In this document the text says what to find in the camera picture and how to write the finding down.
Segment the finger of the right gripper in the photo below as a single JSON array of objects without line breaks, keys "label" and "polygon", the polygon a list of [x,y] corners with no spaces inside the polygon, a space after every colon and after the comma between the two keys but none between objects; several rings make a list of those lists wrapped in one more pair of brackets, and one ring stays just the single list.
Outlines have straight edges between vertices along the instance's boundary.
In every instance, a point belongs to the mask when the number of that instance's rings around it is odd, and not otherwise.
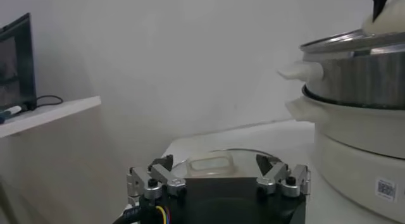
[{"label": "finger of the right gripper", "polygon": [[372,22],[374,22],[379,17],[379,15],[383,11],[386,3],[387,3],[387,0],[373,0]]}]

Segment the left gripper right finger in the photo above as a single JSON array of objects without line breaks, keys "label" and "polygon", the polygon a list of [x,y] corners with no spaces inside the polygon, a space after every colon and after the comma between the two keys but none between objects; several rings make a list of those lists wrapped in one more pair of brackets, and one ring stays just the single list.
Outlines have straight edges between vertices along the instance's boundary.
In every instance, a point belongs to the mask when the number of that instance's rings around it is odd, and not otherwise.
[{"label": "left gripper right finger", "polygon": [[256,155],[261,175],[256,179],[258,191],[266,196],[280,192],[284,197],[308,196],[311,194],[311,172],[306,165],[293,169],[272,155]]}]

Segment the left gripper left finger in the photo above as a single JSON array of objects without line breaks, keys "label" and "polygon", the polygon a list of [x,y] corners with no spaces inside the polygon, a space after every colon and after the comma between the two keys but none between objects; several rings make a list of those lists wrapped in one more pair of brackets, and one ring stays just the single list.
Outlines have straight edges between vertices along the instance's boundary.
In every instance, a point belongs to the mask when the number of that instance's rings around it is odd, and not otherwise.
[{"label": "left gripper left finger", "polygon": [[144,197],[147,200],[158,200],[164,195],[182,197],[187,193],[184,178],[176,177],[173,169],[173,155],[156,158],[147,167],[131,167],[127,174],[127,196],[134,200]]}]

